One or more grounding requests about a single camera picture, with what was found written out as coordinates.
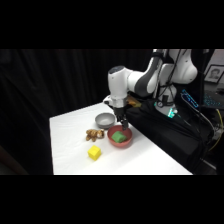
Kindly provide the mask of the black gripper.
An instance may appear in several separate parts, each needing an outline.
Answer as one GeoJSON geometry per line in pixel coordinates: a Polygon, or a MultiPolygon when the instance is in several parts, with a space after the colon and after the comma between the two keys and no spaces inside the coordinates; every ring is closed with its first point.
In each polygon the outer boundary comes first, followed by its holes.
{"type": "Polygon", "coordinates": [[[129,127],[127,117],[126,117],[126,108],[116,108],[114,107],[114,114],[117,118],[117,121],[121,123],[122,130],[126,130],[129,127]]]}

